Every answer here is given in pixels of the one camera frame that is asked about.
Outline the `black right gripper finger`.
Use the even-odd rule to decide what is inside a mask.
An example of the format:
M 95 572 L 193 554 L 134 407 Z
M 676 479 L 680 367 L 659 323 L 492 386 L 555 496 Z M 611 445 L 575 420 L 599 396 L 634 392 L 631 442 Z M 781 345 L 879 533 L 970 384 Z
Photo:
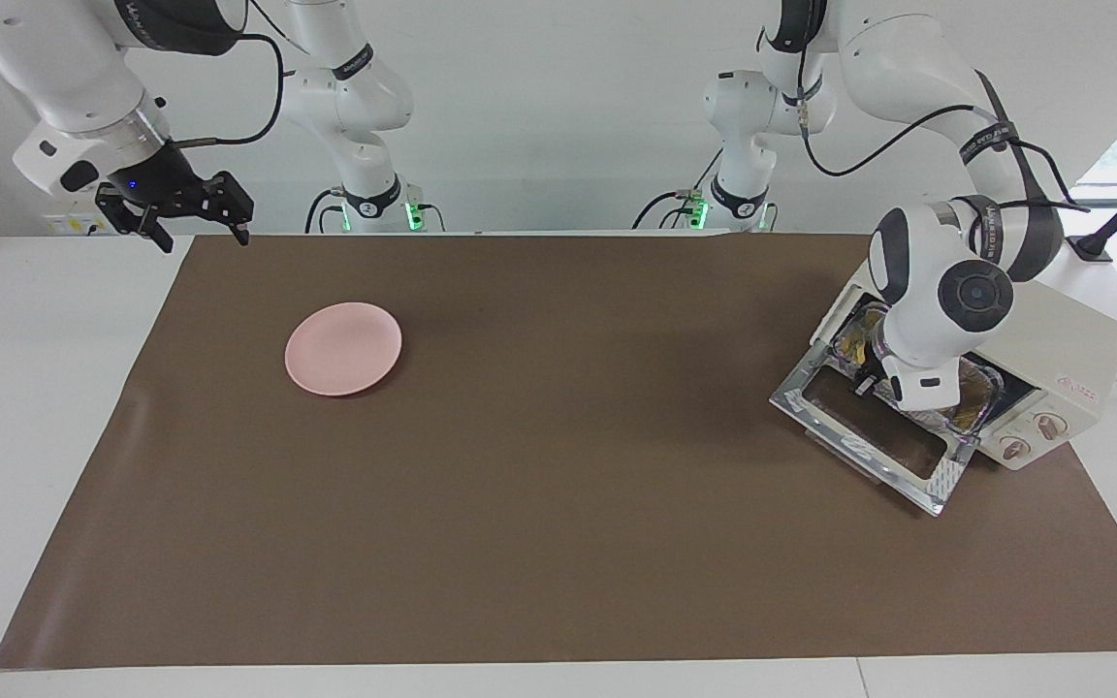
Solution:
M 223 224 L 239 246 L 248 246 L 251 233 L 254 203 L 244 187 L 227 171 L 211 178 L 211 212 L 218 224 Z
M 163 224 L 160 224 L 156 207 L 144 208 L 139 216 L 137 235 L 150 239 L 165 255 L 170 255 L 174 250 L 173 236 L 168 233 Z

